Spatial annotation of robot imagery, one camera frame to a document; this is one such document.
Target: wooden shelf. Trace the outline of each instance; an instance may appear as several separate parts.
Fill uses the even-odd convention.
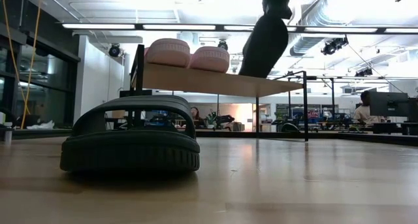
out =
[[[136,77],[131,84],[135,87]],[[303,85],[281,80],[145,63],[143,88],[240,97],[265,97],[302,89]]]

